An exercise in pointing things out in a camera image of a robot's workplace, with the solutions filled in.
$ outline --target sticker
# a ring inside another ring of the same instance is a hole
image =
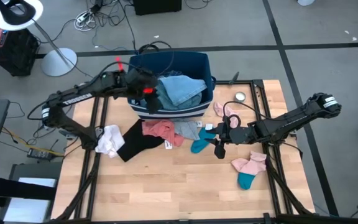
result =
[[[331,97],[326,98],[325,100],[326,100],[326,102],[330,102],[332,100],[335,100],[335,97],[331,96]]]
[[[205,130],[212,130],[214,128],[214,126],[212,124],[206,124],[205,125]]]
[[[43,110],[41,111],[41,114],[44,114],[44,113],[46,113],[46,112],[49,112],[49,108],[43,109]]]
[[[92,97],[92,94],[91,94],[91,93],[87,93],[87,94],[85,94],[85,95],[76,97],[76,98],[74,98],[74,99],[70,99],[70,100],[64,101],[63,103],[64,103],[65,105],[70,105],[70,104],[73,104],[73,103],[76,103],[76,102],[79,102],[79,101],[83,101],[83,100],[88,99],[88,98],[91,98],[91,97]]]
[[[165,140],[164,145],[165,145],[165,149],[172,149],[172,144],[167,140]]]
[[[202,121],[196,121],[196,125],[197,125],[197,128],[202,128],[203,127],[203,122]]]
[[[327,107],[335,105],[335,104],[338,104],[338,102],[336,100],[332,100],[328,103],[325,103],[323,106],[324,106],[324,108],[327,108]]]

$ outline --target blue sock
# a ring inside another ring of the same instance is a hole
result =
[[[252,181],[254,180],[255,176],[250,174],[245,174],[240,172],[239,177],[237,178],[237,182],[239,183],[240,187],[244,190],[248,190],[251,188]]]
[[[193,144],[191,145],[192,153],[201,152],[209,144],[209,142],[205,141],[204,139],[215,138],[215,134],[207,133],[205,128],[201,128],[200,132],[198,133],[198,136],[200,137],[200,140],[194,141]]]

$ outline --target black sock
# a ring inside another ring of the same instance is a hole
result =
[[[136,123],[123,135],[125,144],[117,151],[119,157],[127,162],[132,157],[145,149],[152,149],[161,145],[164,139],[155,136],[144,136],[142,132],[143,120],[138,119]]]

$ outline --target pink cloth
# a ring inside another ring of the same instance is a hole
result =
[[[250,160],[243,158],[234,159],[231,164],[238,172],[249,175],[257,175],[260,171],[266,170],[266,154],[251,151]]]
[[[142,129],[143,135],[159,136],[174,146],[181,146],[185,140],[183,136],[175,134],[175,125],[169,120],[144,121]]]
[[[225,113],[226,113],[226,116],[230,116],[232,114],[236,114],[238,115],[239,113],[235,112],[232,108],[226,106],[225,107]],[[223,117],[223,106],[222,104],[218,103],[218,102],[215,102],[214,103],[214,110],[215,110],[215,113],[216,115],[220,116],[220,117]],[[230,127],[231,128],[235,128],[237,127],[237,125],[239,124],[239,120],[237,118],[230,118]]]

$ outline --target wooden tabletop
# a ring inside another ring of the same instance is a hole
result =
[[[264,84],[272,117],[287,112],[280,82],[265,80]],[[249,85],[218,85],[214,90],[213,101],[223,104],[232,100],[238,91],[244,92],[247,96],[245,103],[253,106]],[[260,97],[258,101],[263,111]],[[73,119],[88,126],[92,105],[93,100],[78,103]],[[256,120],[252,110],[235,104],[230,107],[239,113],[243,126]],[[125,98],[109,100],[106,125],[116,124],[124,134],[138,119]],[[203,124],[212,123],[214,126],[221,122],[213,110],[213,103],[202,118],[194,120],[202,120]],[[262,152],[261,144],[226,145],[226,157],[218,159],[211,144],[199,154],[192,154],[192,142],[186,139],[181,147],[171,150],[165,149],[162,144],[155,149],[142,151],[128,162],[123,162],[120,157],[110,159],[102,155],[92,220],[255,218],[262,217],[265,212],[275,216],[267,173],[259,173],[252,187],[242,190],[237,184],[238,173],[230,163],[239,157],[249,158],[250,151]],[[288,138],[287,143],[296,146],[293,138]],[[280,150],[289,188],[313,212],[313,201],[299,152],[286,145],[280,146]],[[83,157],[84,150],[77,149],[63,161],[52,218],[59,216],[76,194]],[[277,188],[284,212],[281,190],[279,186]],[[84,196],[82,217],[85,216],[87,201],[88,193]]]

